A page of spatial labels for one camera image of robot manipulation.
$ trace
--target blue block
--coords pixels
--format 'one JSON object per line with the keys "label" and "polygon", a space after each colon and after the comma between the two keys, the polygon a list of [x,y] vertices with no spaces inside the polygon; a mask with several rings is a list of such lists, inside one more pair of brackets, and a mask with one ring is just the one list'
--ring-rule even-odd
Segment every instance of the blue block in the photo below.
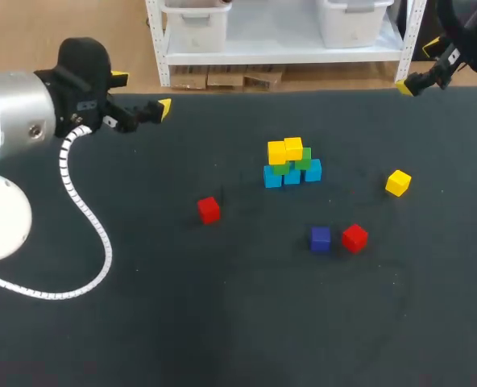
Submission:
{"label": "blue block", "polygon": [[319,159],[312,159],[310,161],[310,169],[305,171],[305,181],[321,181],[322,168]]}
{"label": "blue block", "polygon": [[328,252],[331,240],[329,227],[312,227],[310,232],[310,250],[313,252]]}
{"label": "blue block", "polygon": [[301,171],[296,169],[294,163],[290,163],[290,171],[284,175],[284,184],[300,184],[301,181]]}
{"label": "blue block", "polygon": [[271,165],[263,167],[263,183],[265,188],[278,188],[281,187],[281,175],[274,174]]}

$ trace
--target toy block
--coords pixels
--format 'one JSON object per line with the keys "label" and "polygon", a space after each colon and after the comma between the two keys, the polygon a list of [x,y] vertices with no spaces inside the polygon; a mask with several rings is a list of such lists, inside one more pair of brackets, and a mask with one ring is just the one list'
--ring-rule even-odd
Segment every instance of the toy block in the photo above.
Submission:
{"label": "toy block", "polygon": [[296,161],[296,169],[301,171],[307,171],[310,169],[310,165],[312,164],[312,149],[310,148],[303,148],[303,156],[301,160]]}
{"label": "toy block", "polygon": [[275,175],[271,165],[263,167],[263,183],[265,188],[281,187],[281,175]]}
{"label": "toy block", "polygon": [[407,190],[412,178],[405,172],[396,170],[387,180],[385,189],[397,197],[403,195],[403,192]]}
{"label": "toy block", "polygon": [[354,224],[342,233],[342,245],[350,252],[359,252],[366,246],[368,236],[361,226]]}
{"label": "toy block", "polygon": [[221,209],[212,196],[197,202],[197,208],[199,209],[201,221],[204,224],[217,222],[221,218]]}
{"label": "toy block", "polygon": [[305,181],[321,181],[322,167],[319,159],[310,161],[310,168],[305,171]]}
{"label": "toy block", "polygon": [[331,240],[329,227],[312,227],[310,231],[310,250],[313,252],[328,252]]}
{"label": "toy block", "polygon": [[294,165],[291,164],[290,172],[284,175],[284,184],[285,185],[300,184],[300,181],[301,181],[301,171],[299,169],[295,169]]}
{"label": "toy block", "polygon": [[269,165],[283,165],[287,162],[287,152],[284,141],[268,142]]}
{"label": "toy block", "polygon": [[287,161],[283,165],[273,165],[272,172],[275,175],[286,175],[287,173],[290,172],[290,161]]}
{"label": "toy block", "polygon": [[291,137],[284,139],[285,151],[287,152],[288,161],[301,160],[303,157],[303,142],[301,137]]}

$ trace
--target white bin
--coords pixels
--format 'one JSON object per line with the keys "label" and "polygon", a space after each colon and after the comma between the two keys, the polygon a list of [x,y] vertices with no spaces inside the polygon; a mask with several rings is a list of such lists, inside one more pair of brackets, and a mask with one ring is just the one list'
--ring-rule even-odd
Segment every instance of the white bin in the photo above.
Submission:
{"label": "white bin", "polygon": [[394,0],[317,0],[321,35],[328,48],[372,46]]}
{"label": "white bin", "polygon": [[161,7],[178,52],[224,51],[230,9],[231,3],[211,8]]}

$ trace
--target block tower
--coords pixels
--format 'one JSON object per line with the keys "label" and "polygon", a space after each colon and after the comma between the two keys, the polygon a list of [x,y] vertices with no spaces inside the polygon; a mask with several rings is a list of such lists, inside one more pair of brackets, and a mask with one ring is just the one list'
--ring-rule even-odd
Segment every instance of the block tower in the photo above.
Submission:
{"label": "block tower", "polygon": [[301,137],[269,141],[268,163],[263,167],[265,188],[300,184],[302,173],[307,182],[321,180],[321,161],[312,159],[312,149],[303,148]]}

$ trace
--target green block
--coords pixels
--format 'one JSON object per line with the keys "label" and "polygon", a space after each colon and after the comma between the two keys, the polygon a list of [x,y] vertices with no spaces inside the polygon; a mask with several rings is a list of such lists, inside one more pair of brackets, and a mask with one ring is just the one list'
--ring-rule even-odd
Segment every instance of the green block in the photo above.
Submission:
{"label": "green block", "polygon": [[290,171],[290,161],[287,161],[285,164],[282,165],[273,165],[272,172],[279,176],[279,175],[286,175]]}
{"label": "green block", "polygon": [[296,161],[296,169],[301,171],[308,171],[312,160],[312,149],[303,148],[303,158]]}

